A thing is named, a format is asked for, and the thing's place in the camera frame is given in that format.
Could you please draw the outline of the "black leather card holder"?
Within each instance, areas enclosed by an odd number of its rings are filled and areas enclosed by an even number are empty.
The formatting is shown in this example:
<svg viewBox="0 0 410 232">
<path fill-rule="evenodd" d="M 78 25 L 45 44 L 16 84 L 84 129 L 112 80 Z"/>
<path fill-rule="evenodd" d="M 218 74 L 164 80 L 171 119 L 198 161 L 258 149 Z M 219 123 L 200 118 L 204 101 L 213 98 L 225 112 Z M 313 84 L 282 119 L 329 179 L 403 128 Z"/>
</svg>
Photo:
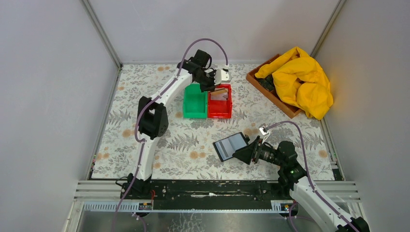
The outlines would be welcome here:
<svg viewBox="0 0 410 232">
<path fill-rule="evenodd" d="M 250 138 L 242 132 L 233 134 L 213 143 L 213 147 L 221 162 L 233 158 L 233 153 L 249 144 Z"/>
</svg>

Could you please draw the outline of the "green plastic bin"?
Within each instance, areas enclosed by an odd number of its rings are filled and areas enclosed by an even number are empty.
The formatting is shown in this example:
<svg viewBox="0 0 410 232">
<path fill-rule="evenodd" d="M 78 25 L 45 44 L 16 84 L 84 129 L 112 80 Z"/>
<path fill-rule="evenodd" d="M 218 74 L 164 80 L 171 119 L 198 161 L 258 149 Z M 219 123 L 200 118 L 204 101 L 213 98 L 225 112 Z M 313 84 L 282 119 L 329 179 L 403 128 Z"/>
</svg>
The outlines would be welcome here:
<svg viewBox="0 0 410 232">
<path fill-rule="evenodd" d="M 185 88 L 183 99 L 184 118 L 207 118 L 208 92 L 202 92 L 199 84 Z"/>
</svg>

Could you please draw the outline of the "red plastic bin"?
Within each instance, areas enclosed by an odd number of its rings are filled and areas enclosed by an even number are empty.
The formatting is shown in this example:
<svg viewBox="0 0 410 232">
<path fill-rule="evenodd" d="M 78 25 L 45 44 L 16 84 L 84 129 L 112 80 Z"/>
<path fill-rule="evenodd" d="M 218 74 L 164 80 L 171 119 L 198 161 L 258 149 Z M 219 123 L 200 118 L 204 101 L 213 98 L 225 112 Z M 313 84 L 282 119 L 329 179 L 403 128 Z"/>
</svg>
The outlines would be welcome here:
<svg viewBox="0 0 410 232">
<path fill-rule="evenodd" d="M 216 88 L 226 88 L 229 90 L 229 97 L 227 101 L 212 101 L 210 99 L 210 92 L 208 93 L 208 118 L 231 118 L 232 117 L 232 88 L 230 84 L 221 84 Z"/>
</svg>

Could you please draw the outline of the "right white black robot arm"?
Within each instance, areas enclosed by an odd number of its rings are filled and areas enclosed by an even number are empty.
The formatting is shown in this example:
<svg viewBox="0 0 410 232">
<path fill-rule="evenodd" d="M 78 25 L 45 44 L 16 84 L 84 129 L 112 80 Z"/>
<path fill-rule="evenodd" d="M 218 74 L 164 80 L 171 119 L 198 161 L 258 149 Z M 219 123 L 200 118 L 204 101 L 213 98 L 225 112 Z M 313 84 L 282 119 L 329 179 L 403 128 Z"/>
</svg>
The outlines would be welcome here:
<svg viewBox="0 0 410 232">
<path fill-rule="evenodd" d="M 233 157 L 251 164 L 264 160 L 279 166 L 277 192 L 281 198 L 299 203 L 324 232 L 368 232 L 363 217 L 353 217 L 327 197 L 297 160 L 292 142 L 282 141 L 274 149 L 257 138 L 236 150 Z"/>
</svg>

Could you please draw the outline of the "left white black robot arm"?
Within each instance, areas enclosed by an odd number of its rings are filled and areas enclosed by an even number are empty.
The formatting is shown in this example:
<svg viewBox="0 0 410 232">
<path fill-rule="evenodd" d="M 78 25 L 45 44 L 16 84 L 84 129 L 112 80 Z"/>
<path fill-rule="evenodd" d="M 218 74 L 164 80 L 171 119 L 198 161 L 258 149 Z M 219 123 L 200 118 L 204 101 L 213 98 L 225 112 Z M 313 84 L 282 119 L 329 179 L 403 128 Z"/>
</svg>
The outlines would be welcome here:
<svg viewBox="0 0 410 232">
<path fill-rule="evenodd" d="M 138 160 L 130 174 L 127 192 L 143 199 L 150 192 L 152 163 L 159 138 L 169 126 L 167 106 L 193 82 L 199 84 L 201 92 L 214 91 L 223 81 L 230 80 L 229 65 L 214 69 L 208 67 L 211 56 L 197 50 L 189 59 L 182 59 L 175 74 L 151 97 L 142 96 L 138 103 L 137 122 L 134 136 L 138 142 Z"/>
</svg>

